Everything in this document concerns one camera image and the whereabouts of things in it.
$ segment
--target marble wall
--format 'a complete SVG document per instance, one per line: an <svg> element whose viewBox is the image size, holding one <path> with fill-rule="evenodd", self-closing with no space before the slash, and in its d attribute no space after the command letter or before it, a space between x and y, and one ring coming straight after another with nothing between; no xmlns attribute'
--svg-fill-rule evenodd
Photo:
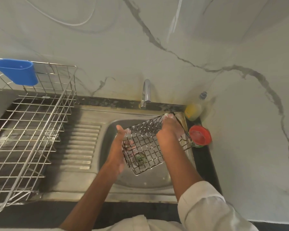
<svg viewBox="0 0 289 231"><path fill-rule="evenodd" d="M187 104L226 200L289 222L289 0L0 0L0 58L76 65L80 95Z"/></svg>

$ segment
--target wire basket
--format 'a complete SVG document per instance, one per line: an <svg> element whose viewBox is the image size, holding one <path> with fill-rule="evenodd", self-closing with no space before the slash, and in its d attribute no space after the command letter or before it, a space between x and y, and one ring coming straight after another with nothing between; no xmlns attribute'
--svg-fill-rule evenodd
<svg viewBox="0 0 289 231"><path fill-rule="evenodd" d="M176 116L175 118L182 126L179 119ZM123 141L122 148L125 161L135 175L139 175L164 162L156 136L157 132L162 128L162 121L163 115L126 128L128 132ZM183 150L186 151L191 148L191 138L185 130L184 132L185 134L180 137L179 142Z"/></svg>
<svg viewBox="0 0 289 231"><path fill-rule="evenodd" d="M40 197L48 156L77 103L76 66L33 63L35 86L0 74L0 211Z"/></svg>

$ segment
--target red lid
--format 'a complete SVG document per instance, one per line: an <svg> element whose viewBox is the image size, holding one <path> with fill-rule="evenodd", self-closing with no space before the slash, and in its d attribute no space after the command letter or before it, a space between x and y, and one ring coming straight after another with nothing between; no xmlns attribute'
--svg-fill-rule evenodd
<svg viewBox="0 0 289 231"><path fill-rule="evenodd" d="M208 145L212 141L210 132L203 126L194 125L189 129L189 135L197 145Z"/></svg>

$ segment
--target plastic bottle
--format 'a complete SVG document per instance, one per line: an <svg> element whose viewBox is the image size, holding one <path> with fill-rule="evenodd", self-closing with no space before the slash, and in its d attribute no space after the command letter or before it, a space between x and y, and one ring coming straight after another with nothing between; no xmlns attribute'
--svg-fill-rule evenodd
<svg viewBox="0 0 289 231"><path fill-rule="evenodd" d="M204 100L206 99L207 92L202 92L199 98L192 104L189 104L184 111L186 118L190 121L196 120L204 109Z"/></svg>

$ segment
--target chrome faucet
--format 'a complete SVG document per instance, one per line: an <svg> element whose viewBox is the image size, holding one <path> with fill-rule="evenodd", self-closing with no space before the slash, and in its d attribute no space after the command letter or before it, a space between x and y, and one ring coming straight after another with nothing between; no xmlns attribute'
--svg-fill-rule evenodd
<svg viewBox="0 0 289 231"><path fill-rule="evenodd" d="M145 109L146 104L151 102L151 83L150 80L144 81L144 87L142 89L142 96L140 101L140 108Z"/></svg>

